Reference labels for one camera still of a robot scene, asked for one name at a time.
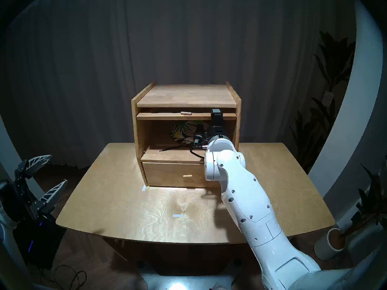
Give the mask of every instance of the cable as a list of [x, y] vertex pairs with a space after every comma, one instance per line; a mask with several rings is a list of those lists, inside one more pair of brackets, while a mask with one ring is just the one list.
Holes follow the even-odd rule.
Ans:
[[199, 146], [197, 146], [197, 147], [191, 147], [190, 152], [191, 152], [191, 154], [195, 155], [196, 157], [199, 157], [199, 158], [201, 158], [201, 159], [204, 159], [203, 156], [200, 156], [200, 155], [198, 155], [197, 153], [194, 153], [194, 152], [192, 151], [194, 148], [202, 148], [202, 146], [199, 145]]
[[[58, 270], [60, 267], [68, 267], [68, 268], [70, 268], [72, 271], [74, 271], [74, 273], [75, 273], [75, 275], [74, 275], [74, 277], [73, 277], [73, 279], [72, 279], [72, 281], [71, 281], [71, 283], [70, 283], [70, 287], [68, 288], [68, 290], [73, 290], [73, 289], [72, 289], [72, 286], [73, 286], [73, 284], [74, 284], [75, 279], [78, 279], [78, 286], [77, 286], [74, 290], [79, 290], [79, 289], [85, 284], [86, 280], [88, 279], [88, 275], [86, 274], [85, 271], [80, 270], [80, 271], [76, 272], [71, 266], [69, 266], [69, 265], [64, 265], [64, 264], [63, 264], [63, 265], [59, 265], [58, 267], [55, 268], [55, 270], [54, 270], [54, 279], [53, 279], [53, 280], [46, 277], [46, 275], [44, 274], [44, 269], [43, 269], [43, 268], [38, 268], [38, 270], [40, 271], [40, 280], [42, 280], [42, 278], [44, 278], [46, 281], [52, 282], [52, 283], [56, 284], [61, 290], [65, 290], [65, 289], [58, 283], [57, 278], [56, 278], [57, 270]], [[79, 276], [78, 276], [78, 275], [79, 275], [80, 273], [84, 273], [84, 274], [85, 274], [85, 280], [84, 280], [82, 283], [79, 281]]]
[[175, 147], [167, 147], [167, 148], [163, 148], [162, 150], [159, 150], [159, 152], [165, 152], [167, 150], [173, 150], [175, 148], [179, 148], [179, 147], [186, 147], [187, 145], [178, 145], [178, 146], [175, 146]]

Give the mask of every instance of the wooden table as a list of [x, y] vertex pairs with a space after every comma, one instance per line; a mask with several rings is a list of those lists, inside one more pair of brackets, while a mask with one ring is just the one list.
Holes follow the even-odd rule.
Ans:
[[[322, 197], [282, 143], [241, 143], [246, 168], [269, 196], [287, 236], [335, 224]], [[220, 189], [147, 187], [133, 143], [110, 143], [57, 218], [65, 228], [120, 239], [166, 243], [246, 242]]]

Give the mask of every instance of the shelf board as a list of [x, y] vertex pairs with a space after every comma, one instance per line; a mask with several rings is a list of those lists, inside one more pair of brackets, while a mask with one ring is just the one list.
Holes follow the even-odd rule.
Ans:
[[[138, 120], [211, 120], [211, 113], [192, 113], [183, 115], [180, 113], [145, 113], [137, 114]], [[235, 113], [223, 113], [224, 120], [236, 120]]]
[[[189, 147], [179, 147], [177, 149], [166, 150], [160, 152], [161, 149], [167, 147], [178, 146], [175, 145], [152, 145], [145, 150], [144, 155], [141, 157], [141, 162], [159, 162], [159, 163], [193, 163], [193, 164], [203, 164], [203, 159], [191, 154]], [[204, 150], [193, 150], [204, 157]]]
[[236, 108], [226, 85], [155, 85], [137, 107]]

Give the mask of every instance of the gray curtain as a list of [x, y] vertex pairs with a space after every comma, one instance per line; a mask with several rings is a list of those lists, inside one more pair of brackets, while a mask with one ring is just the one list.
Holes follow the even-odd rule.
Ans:
[[49, 153], [83, 167], [107, 143], [133, 142], [130, 100], [150, 82], [228, 80], [242, 98], [241, 141], [283, 141], [297, 109], [325, 90], [319, 31], [354, 30], [344, 5], [353, 9], [351, 0], [36, 0], [0, 42], [0, 112], [22, 158]]

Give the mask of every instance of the blue light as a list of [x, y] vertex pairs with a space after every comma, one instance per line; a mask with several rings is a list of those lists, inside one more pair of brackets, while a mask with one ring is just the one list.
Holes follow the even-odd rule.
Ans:
[[32, 243], [34, 243], [33, 240], [31, 241], [31, 244], [29, 245], [28, 253], [29, 253], [29, 251], [31, 250]]

